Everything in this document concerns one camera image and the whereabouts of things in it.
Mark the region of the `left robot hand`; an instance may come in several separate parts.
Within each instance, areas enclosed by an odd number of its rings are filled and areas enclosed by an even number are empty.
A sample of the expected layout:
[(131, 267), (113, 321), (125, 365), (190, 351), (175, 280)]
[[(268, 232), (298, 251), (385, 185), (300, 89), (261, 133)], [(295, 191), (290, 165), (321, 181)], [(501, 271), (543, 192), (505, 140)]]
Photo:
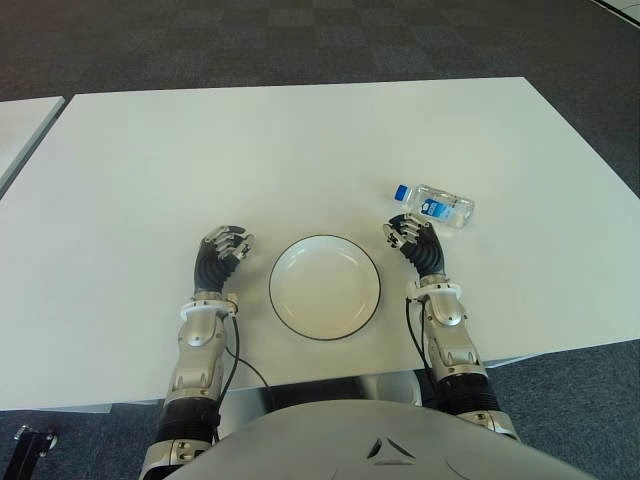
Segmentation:
[(200, 242), (194, 266), (194, 293), (221, 293), (226, 281), (251, 251), (255, 237), (245, 228), (220, 226)]

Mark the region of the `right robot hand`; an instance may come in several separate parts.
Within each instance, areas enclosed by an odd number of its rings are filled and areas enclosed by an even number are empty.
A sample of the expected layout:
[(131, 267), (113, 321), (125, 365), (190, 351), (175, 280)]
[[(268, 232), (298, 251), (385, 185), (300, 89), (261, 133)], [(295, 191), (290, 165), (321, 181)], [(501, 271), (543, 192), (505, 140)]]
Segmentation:
[(405, 213), (383, 225), (386, 241), (415, 267), (420, 278), (445, 274), (442, 246), (431, 222), (423, 215)]

